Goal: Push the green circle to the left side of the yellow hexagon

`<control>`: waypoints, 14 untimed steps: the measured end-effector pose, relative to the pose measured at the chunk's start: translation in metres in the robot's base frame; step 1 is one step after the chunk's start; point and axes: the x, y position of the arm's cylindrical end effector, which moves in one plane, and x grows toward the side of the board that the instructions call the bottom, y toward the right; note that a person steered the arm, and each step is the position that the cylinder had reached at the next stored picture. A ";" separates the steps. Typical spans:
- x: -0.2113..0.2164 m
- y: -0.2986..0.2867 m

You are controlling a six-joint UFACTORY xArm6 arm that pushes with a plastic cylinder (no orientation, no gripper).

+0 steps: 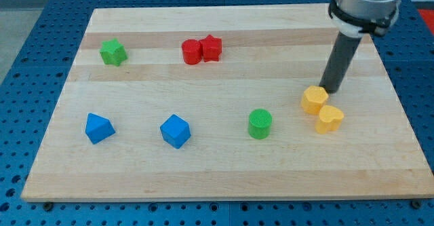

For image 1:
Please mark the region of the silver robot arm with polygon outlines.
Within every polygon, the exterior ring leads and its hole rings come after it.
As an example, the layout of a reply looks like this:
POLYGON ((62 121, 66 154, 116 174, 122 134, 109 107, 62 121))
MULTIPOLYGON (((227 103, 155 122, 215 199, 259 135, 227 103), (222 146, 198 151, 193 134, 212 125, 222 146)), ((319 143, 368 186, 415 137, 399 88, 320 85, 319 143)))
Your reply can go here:
POLYGON ((350 38, 384 36, 399 17, 401 0, 331 0, 329 17, 350 38))

